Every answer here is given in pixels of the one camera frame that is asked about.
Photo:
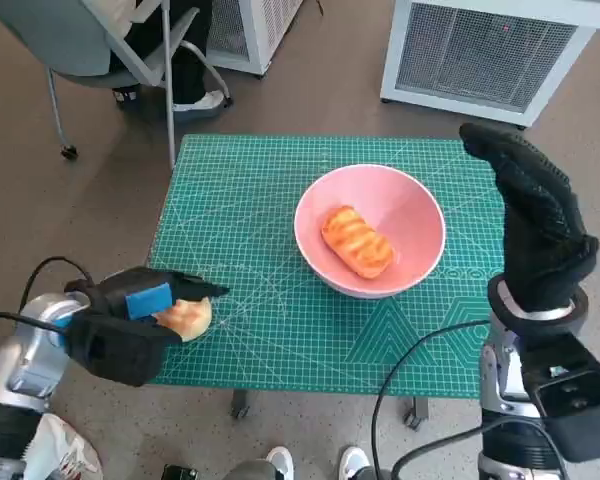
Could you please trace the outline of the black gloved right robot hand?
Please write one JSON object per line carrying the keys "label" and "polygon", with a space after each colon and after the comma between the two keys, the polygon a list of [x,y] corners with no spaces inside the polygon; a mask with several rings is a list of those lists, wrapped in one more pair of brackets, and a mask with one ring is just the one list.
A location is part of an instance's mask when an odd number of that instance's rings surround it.
{"label": "black gloved right robot hand", "polygon": [[504,281],[525,311],[568,304],[597,263],[599,239],[584,225],[569,177],[518,134],[473,123],[465,151],[489,163],[505,204]]}

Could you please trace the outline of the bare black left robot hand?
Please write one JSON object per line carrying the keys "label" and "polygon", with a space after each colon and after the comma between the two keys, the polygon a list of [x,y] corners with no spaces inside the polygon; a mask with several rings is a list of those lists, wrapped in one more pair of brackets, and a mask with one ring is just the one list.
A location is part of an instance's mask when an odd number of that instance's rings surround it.
{"label": "bare black left robot hand", "polygon": [[65,293],[80,292],[99,313],[131,321],[147,321],[177,300],[201,301],[226,295],[228,287],[202,277],[144,266],[118,272],[95,284],[85,279],[68,282]]}

